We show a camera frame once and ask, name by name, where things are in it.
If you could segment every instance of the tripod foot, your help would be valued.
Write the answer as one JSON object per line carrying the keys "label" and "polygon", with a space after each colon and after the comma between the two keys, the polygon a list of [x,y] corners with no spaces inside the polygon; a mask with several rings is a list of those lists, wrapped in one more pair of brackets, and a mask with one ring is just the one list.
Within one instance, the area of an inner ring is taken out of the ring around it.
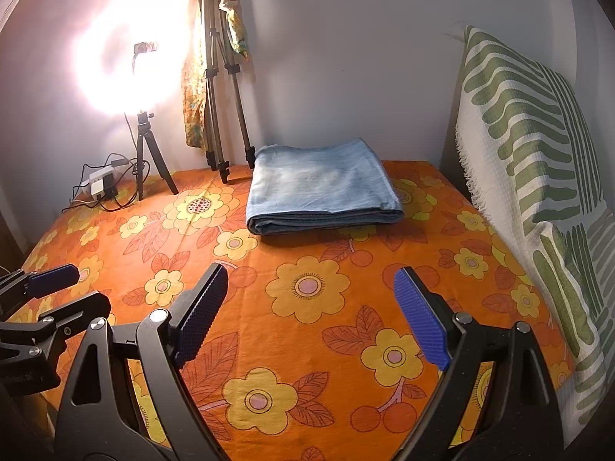
{"label": "tripod foot", "polygon": [[222,179],[222,183],[225,184],[229,178],[229,162],[228,161],[220,161],[218,164],[218,171],[220,172],[220,178]]}
{"label": "tripod foot", "polygon": [[209,167],[216,171],[218,169],[218,165],[216,164],[216,153],[213,150],[208,150],[205,152],[205,157],[207,158],[207,164]]}
{"label": "tripod foot", "polygon": [[254,152],[254,146],[248,147],[248,149],[245,150],[245,160],[248,161],[248,166],[250,166],[250,169],[254,169],[254,161],[256,161]]}

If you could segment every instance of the silver tripod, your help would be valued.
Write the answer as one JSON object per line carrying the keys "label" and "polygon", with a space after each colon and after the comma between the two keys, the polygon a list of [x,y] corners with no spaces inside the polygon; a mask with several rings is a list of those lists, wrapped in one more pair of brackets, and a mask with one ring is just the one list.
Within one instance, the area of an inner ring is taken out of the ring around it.
{"label": "silver tripod", "polygon": [[218,126],[218,113],[216,111],[216,96],[213,88],[213,79],[218,75],[218,50],[224,61],[224,68],[227,70],[233,79],[233,88],[235,91],[235,107],[237,108],[237,116],[239,118],[239,127],[241,135],[244,139],[245,160],[248,161],[248,166],[254,168],[254,146],[250,145],[250,137],[248,129],[245,125],[244,107],[241,103],[239,95],[239,84],[237,74],[240,72],[239,64],[235,62],[235,51],[231,46],[229,39],[228,23],[226,22],[226,12],[218,10],[219,25],[222,33],[216,28],[216,9],[218,9],[220,0],[200,0],[201,4],[201,20],[203,24],[202,32],[205,35],[205,84],[207,101],[205,103],[205,115],[209,123],[205,123],[205,139],[207,140],[207,164],[214,171],[218,170],[220,178],[225,184],[229,175],[229,162],[224,159],[222,150],[222,142],[220,140],[220,131]]}

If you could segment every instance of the glowing light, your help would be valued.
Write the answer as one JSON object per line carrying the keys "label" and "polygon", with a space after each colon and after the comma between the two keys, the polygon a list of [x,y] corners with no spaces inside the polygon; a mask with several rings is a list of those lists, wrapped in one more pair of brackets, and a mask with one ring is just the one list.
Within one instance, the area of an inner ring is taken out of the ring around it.
{"label": "glowing light", "polygon": [[[76,41],[75,71],[88,101],[107,114],[137,112],[179,88],[187,0],[112,0]],[[135,43],[156,41],[132,74]]]}

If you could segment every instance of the ridged blue pad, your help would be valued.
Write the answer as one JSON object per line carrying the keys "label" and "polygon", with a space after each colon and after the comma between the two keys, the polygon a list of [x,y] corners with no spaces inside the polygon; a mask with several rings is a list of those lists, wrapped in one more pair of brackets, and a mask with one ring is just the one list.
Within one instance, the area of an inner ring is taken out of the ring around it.
{"label": "ridged blue pad", "polygon": [[425,358],[441,371],[446,371],[451,362],[447,350],[447,333],[404,269],[395,274],[393,291]]}
{"label": "ridged blue pad", "polygon": [[203,294],[196,301],[190,314],[178,328],[173,359],[178,369],[193,360],[201,349],[203,340],[215,319],[228,289],[226,269],[218,269],[205,286]]}

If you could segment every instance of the silver screw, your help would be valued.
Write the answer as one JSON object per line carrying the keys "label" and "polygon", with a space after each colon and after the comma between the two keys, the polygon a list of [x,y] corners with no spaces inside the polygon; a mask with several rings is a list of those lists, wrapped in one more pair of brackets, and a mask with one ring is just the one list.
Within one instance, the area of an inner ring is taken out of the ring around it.
{"label": "silver screw", "polygon": [[468,314],[467,312],[458,312],[455,314],[455,319],[457,319],[457,322],[459,324],[469,324],[470,322],[472,322],[474,319],[472,318],[472,316],[470,314]]}
{"label": "silver screw", "polygon": [[168,312],[164,308],[157,308],[150,313],[150,320],[152,322],[162,322],[167,318]]}
{"label": "silver screw", "polygon": [[519,321],[517,323],[517,330],[521,332],[530,332],[532,328],[530,328],[530,325],[527,322]]}
{"label": "silver screw", "polygon": [[94,330],[105,327],[105,319],[97,317],[90,323],[90,327]]}

